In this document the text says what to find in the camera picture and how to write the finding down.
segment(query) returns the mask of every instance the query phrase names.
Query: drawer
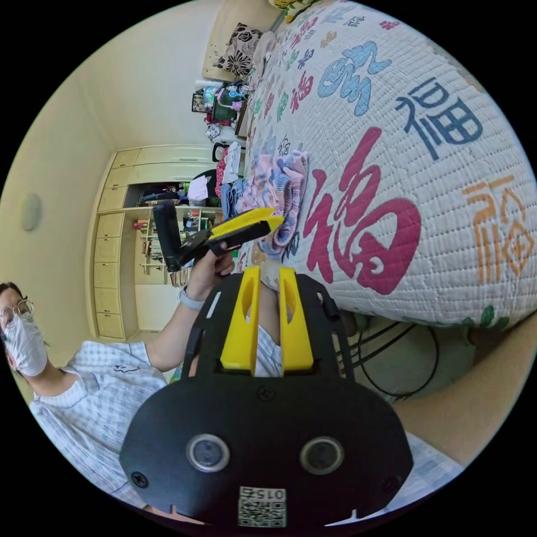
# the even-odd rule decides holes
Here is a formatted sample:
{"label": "drawer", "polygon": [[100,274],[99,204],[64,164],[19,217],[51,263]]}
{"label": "drawer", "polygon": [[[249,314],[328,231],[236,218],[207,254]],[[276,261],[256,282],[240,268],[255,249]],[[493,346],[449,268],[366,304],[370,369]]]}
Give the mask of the drawer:
{"label": "drawer", "polygon": [[95,263],[93,267],[93,286],[117,289],[117,263]]}
{"label": "drawer", "polygon": [[129,184],[129,173],[132,169],[132,166],[111,169],[106,179],[105,188],[112,189],[115,186],[127,186]]}
{"label": "drawer", "polygon": [[97,313],[120,313],[117,289],[95,288],[93,295],[95,297],[95,310]]}
{"label": "drawer", "polygon": [[114,209],[122,209],[126,195],[126,186],[114,187],[113,189],[104,189],[102,191],[98,211],[102,212],[112,211]]}
{"label": "drawer", "polygon": [[116,263],[119,261],[119,247],[121,239],[119,237],[106,237],[95,241],[95,253],[93,260],[95,263]]}
{"label": "drawer", "polygon": [[97,326],[99,327],[100,336],[115,337],[120,340],[124,338],[121,315],[97,313]]}
{"label": "drawer", "polygon": [[123,213],[105,214],[99,216],[99,223],[97,224],[97,238],[102,237],[120,237],[123,230],[123,219],[125,215]]}
{"label": "drawer", "polygon": [[204,162],[213,164],[213,149],[211,146],[196,145],[143,147],[136,159],[136,164],[160,164],[163,162]]}
{"label": "drawer", "polygon": [[142,164],[134,166],[130,184],[191,181],[212,167],[207,163]]}
{"label": "drawer", "polygon": [[140,153],[139,149],[128,149],[127,151],[119,151],[112,162],[112,168],[123,168],[124,166],[133,166],[136,158]]}

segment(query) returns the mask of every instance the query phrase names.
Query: bedsheet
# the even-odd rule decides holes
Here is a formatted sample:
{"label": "bedsheet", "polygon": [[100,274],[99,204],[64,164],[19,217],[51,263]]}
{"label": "bedsheet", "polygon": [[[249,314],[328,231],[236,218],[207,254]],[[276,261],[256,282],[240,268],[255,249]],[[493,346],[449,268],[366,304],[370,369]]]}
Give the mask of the bedsheet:
{"label": "bedsheet", "polygon": [[[321,0],[278,29],[250,103],[246,169],[309,154],[282,258],[342,309],[511,326],[537,309],[537,187],[513,129],[449,54],[388,15]],[[239,268],[278,263],[255,244]]]}

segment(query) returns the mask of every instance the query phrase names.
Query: person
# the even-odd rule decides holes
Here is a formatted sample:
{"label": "person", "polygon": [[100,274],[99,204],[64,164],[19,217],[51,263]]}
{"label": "person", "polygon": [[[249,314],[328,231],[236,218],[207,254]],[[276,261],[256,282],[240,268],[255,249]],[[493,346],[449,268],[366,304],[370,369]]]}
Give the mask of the person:
{"label": "person", "polygon": [[[219,276],[232,269],[229,255],[216,258],[209,252],[192,269],[183,300],[154,342],[85,342],[65,368],[53,367],[46,357],[43,339],[28,315],[33,311],[30,303],[13,285],[0,288],[8,359],[34,389],[30,408],[49,439],[90,482],[157,515],[203,523],[145,505],[119,464],[121,444],[139,406],[166,385],[162,372],[182,362],[198,311]],[[392,502],[368,518],[414,503],[463,471],[502,425],[536,348],[534,314],[461,379],[422,398],[394,404],[414,467]],[[195,375],[196,365],[194,360],[190,375]],[[279,298],[261,285],[256,375],[281,376],[281,372]],[[335,524],[356,520],[354,512]]]}

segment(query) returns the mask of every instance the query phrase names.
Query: face mask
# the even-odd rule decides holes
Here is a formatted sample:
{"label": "face mask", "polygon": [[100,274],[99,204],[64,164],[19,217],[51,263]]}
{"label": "face mask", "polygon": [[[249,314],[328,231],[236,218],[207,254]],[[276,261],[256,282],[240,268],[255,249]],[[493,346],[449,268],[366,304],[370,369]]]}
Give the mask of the face mask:
{"label": "face mask", "polygon": [[48,360],[45,343],[31,315],[15,315],[5,335],[6,347],[18,371],[27,376],[44,371]]}

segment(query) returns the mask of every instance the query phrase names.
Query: watch strap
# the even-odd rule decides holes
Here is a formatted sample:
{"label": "watch strap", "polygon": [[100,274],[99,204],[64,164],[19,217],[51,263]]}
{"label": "watch strap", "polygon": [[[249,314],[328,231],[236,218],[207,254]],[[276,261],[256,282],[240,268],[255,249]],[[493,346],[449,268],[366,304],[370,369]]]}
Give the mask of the watch strap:
{"label": "watch strap", "polygon": [[181,304],[184,304],[187,308],[189,309],[194,309],[194,310],[197,310],[199,311],[203,305],[205,304],[205,302],[200,302],[199,300],[192,300],[187,294],[186,294],[186,289],[187,289],[187,285],[185,285],[180,293],[179,293],[179,302]]}

